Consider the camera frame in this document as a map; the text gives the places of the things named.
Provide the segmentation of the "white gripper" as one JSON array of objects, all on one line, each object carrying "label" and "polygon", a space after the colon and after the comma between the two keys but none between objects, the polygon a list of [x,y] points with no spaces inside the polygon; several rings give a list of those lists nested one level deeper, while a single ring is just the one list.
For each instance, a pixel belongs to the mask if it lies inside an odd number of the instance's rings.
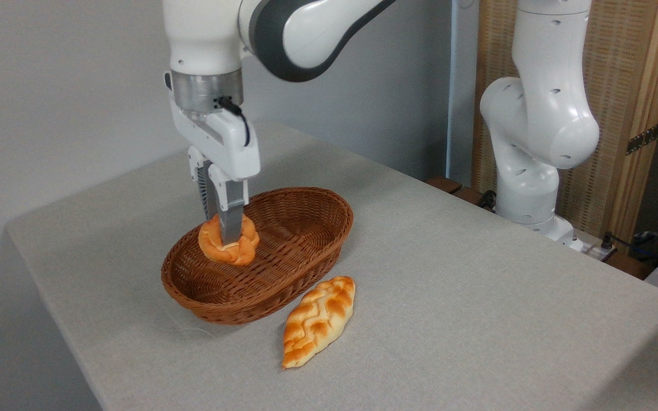
[{"label": "white gripper", "polygon": [[172,117],[188,149],[191,179],[206,221],[217,214],[223,245],[240,239],[248,181],[260,170],[258,137],[245,118],[241,71],[221,75],[164,74]]}]

